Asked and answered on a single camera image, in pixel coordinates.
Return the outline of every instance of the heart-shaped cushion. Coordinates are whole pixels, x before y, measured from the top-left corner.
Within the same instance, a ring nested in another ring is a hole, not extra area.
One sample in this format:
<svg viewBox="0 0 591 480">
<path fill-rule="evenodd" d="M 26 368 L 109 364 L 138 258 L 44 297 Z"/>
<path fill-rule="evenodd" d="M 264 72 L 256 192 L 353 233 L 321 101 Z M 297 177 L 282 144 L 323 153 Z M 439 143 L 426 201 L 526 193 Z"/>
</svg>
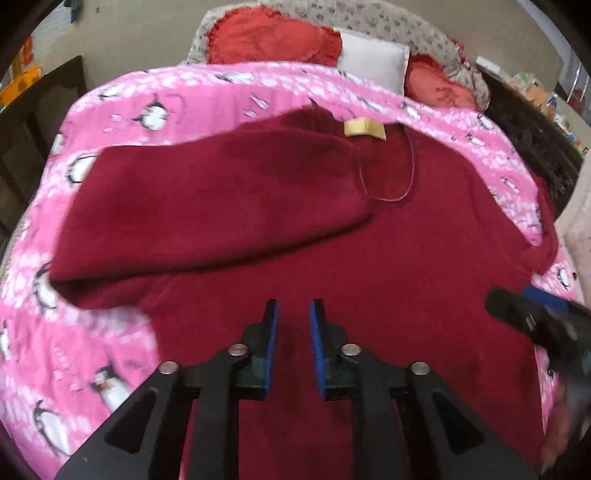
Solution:
<svg viewBox="0 0 591 480">
<path fill-rule="evenodd" d="M 230 10 L 207 36 L 208 63 L 307 61 L 334 67 L 343 48 L 340 34 L 331 28 L 265 6 Z"/>
</svg>

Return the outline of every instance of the penguin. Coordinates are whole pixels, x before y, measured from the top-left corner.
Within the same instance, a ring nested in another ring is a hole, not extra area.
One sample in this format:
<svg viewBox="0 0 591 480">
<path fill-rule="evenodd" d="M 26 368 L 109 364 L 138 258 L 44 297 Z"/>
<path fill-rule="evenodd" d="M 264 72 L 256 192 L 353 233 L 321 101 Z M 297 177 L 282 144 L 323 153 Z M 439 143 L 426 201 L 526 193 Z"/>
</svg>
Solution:
<svg viewBox="0 0 591 480">
<path fill-rule="evenodd" d="M 41 266 L 33 278 L 31 289 L 42 309 L 54 310 L 57 308 L 57 292 L 49 284 L 49 263 Z"/>
<path fill-rule="evenodd" d="M 127 383 L 115 372 L 110 362 L 95 372 L 95 379 L 90 383 L 90 387 L 100 395 L 100 399 L 111 413 L 131 394 Z"/>
<path fill-rule="evenodd" d="M 308 97 L 308 100 L 310 101 L 311 105 L 319 106 L 321 108 L 324 108 L 325 110 L 328 110 L 330 113 L 332 113 L 334 119 L 338 120 L 339 122 L 345 122 L 347 120 L 355 118 L 353 110 L 345 107 L 342 103 L 327 102 L 321 106 L 318 102 L 316 102 L 314 99 L 310 97 Z"/>
<path fill-rule="evenodd" d="M 565 268 L 559 268 L 558 274 L 556 275 L 558 281 L 562 284 L 564 288 L 570 288 L 570 279 L 569 274 L 567 273 Z"/>
<path fill-rule="evenodd" d="M 72 137 L 73 124 L 71 121 L 64 121 L 61 124 L 60 129 L 56 133 L 56 137 L 53 139 L 53 145 L 51 146 L 50 155 L 59 154 L 66 145 L 68 138 Z"/>
<path fill-rule="evenodd" d="M 56 133 L 56 137 L 53 140 L 53 145 L 51 146 L 51 155 L 57 155 L 61 152 L 61 149 L 64 148 L 64 144 L 66 143 L 66 136 L 59 130 Z"/>
<path fill-rule="evenodd" d="M 72 455 L 72 451 L 66 428 L 57 413 L 41 408 L 42 403 L 43 400 L 39 400 L 33 410 L 35 428 L 56 455 L 61 453 L 69 457 Z"/>
<path fill-rule="evenodd" d="M 245 83 L 246 85 L 249 85 L 251 82 L 254 81 L 254 77 L 252 76 L 252 73 L 223 73 L 223 74 L 217 74 L 214 75 L 215 78 L 217 78 L 218 80 L 223 80 L 224 82 L 230 82 L 230 83 Z"/>
<path fill-rule="evenodd" d="M 480 145 L 480 146 L 485 145 L 485 143 L 480 138 L 475 137 L 472 134 L 467 134 L 466 138 L 468 139 L 468 141 L 472 142 L 475 145 Z"/>
<path fill-rule="evenodd" d="M 503 182 L 505 185 L 507 185 L 511 190 L 513 190 L 515 193 L 519 193 L 519 188 L 517 188 L 517 185 L 515 185 L 515 183 L 513 183 L 510 179 L 508 179 L 507 177 L 501 177 L 501 182 Z"/>
<path fill-rule="evenodd" d="M 363 98 L 363 97 L 358 96 L 357 100 L 359 100 L 366 107 L 371 108 L 372 110 L 376 110 L 379 113 L 386 114 L 388 112 L 388 109 L 386 107 L 384 107 L 378 103 L 372 102 L 371 100 L 367 100 L 367 98 Z"/>
<path fill-rule="evenodd" d="M 478 123 L 480 123 L 480 126 L 485 130 L 493 130 L 495 127 L 495 124 L 492 122 L 492 120 L 484 116 L 482 113 L 478 114 Z"/>
<path fill-rule="evenodd" d="M 134 122 L 140 122 L 147 130 L 162 130 L 166 126 L 168 110 L 158 101 L 158 95 L 154 94 L 154 101 L 142 108 L 141 114 L 132 119 Z"/>
<path fill-rule="evenodd" d="M 347 80 L 351 80 L 352 82 L 355 82 L 357 85 L 363 82 L 362 79 L 353 75 L 352 73 L 347 73 L 344 70 L 337 70 L 337 72 L 339 72 L 339 75 L 341 75 L 342 77 L 346 78 Z"/>
<path fill-rule="evenodd" d="M 96 160 L 96 155 L 81 155 L 68 165 L 66 178 L 71 184 L 82 183 Z"/>
<path fill-rule="evenodd" d="M 119 96 L 119 93 L 123 85 L 115 85 L 111 87 L 107 87 L 106 89 L 99 92 L 99 99 L 101 102 L 106 102 L 109 100 L 114 100 Z"/>
<path fill-rule="evenodd" d="M 408 116 L 414 118 L 415 120 L 420 120 L 421 119 L 421 114 L 418 113 L 413 107 L 411 107 L 406 102 L 402 102 L 400 104 L 400 108 L 402 110 L 404 110 L 408 114 Z"/>
<path fill-rule="evenodd" d="M 267 110 L 269 108 L 269 104 L 262 98 L 255 97 L 254 95 L 250 95 L 248 98 L 255 102 L 256 106 L 259 107 L 261 110 Z"/>
<path fill-rule="evenodd" d="M 2 330 L 0 331 L 0 358 L 5 362 L 10 361 L 12 353 L 10 351 L 10 339 L 8 338 L 8 321 L 4 320 Z"/>
</svg>

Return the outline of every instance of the bolt head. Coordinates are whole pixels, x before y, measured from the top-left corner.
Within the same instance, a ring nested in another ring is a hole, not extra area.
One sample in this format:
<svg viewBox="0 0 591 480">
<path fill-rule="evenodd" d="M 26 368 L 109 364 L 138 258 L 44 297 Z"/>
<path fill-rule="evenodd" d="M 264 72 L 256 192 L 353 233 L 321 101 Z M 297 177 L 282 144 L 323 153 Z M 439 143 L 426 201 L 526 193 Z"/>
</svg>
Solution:
<svg viewBox="0 0 591 480">
<path fill-rule="evenodd" d="M 410 370 L 415 375 L 427 375 L 431 371 L 431 367 L 426 362 L 414 362 L 410 366 Z"/>
<path fill-rule="evenodd" d="M 361 347 L 356 343 L 346 343 L 340 348 L 340 351 L 343 352 L 343 355 L 355 356 L 361 353 Z"/>
<path fill-rule="evenodd" d="M 158 367 L 158 371 L 164 375 L 170 375 L 175 373 L 178 370 L 178 363 L 168 360 L 166 362 L 162 362 Z"/>
<path fill-rule="evenodd" d="M 248 347 L 244 343 L 234 343 L 228 348 L 228 353 L 232 356 L 242 356 L 248 353 Z"/>
</svg>

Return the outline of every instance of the pink blanket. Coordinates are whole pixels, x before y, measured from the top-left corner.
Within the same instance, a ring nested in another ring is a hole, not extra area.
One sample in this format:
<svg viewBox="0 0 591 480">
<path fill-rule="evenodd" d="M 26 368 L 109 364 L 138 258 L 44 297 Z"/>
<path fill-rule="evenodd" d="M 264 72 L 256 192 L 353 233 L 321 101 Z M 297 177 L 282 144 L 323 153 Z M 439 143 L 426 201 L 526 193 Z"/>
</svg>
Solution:
<svg viewBox="0 0 591 480">
<path fill-rule="evenodd" d="M 185 142 L 311 101 L 339 119 L 369 116 L 411 125 L 458 150 L 507 216 L 539 243 L 536 186 L 501 130 L 476 112 L 432 109 L 370 81 L 304 63 L 178 66 L 124 75 L 70 109 L 27 210 L 0 301 L 0 420 L 42 479 L 55 476 L 159 361 L 149 321 L 139 311 L 80 311 L 47 282 L 60 224 L 93 159 L 109 145 Z M 561 249 L 548 273 L 532 283 L 575 299 L 572 272 Z M 539 352 L 544 418 L 554 387 L 546 364 Z"/>
</svg>

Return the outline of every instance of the blue gripper pad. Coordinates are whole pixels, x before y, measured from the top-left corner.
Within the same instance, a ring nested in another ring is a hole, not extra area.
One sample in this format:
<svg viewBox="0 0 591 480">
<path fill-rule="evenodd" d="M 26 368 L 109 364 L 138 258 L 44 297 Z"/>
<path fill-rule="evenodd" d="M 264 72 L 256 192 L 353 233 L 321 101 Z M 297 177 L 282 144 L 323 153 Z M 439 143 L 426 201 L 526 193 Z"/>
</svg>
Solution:
<svg viewBox="0 0 591 480">
<path fill-rule="evenodd" d="M 275 357 L 275 344 L 277 343 L 278 324 L 279 303 L 275 302 L 275 309 L 273 310 L 273 320 L 271 322 L 271 335 L 269 336 L 269 344 L 267 345 L 267 356 L 265 357 L 265 379 L 263 381 L 265 396 L 269 394 L 269 390 L 271 389 L 271 371 L 273 368 L 273 360 Z"/>
<path fill-rule="evenodd" d="M 532 285 L 528 285 L 521 292 L 525 297 L 537 303 L 538 305 L 547 305 L 556 312 L 568 312 L 569 302 L 561 299 L 556 295 L 552 295 L 544 290 L 540 290 Z"/>
<path fill-rule="evenodd" d="M 316 374 L 316 385 L 322 398 L 326 398 L 326 386 L 324 384 L 324 351 L 322 348 L 322 338 L 320 337 L 320 328 L 318 326 L 318 316 L 314 302 L 310 302 L 310 327 L 312 334 L 312 348 L 314 350 L 314 373 Z"/>
</svg>

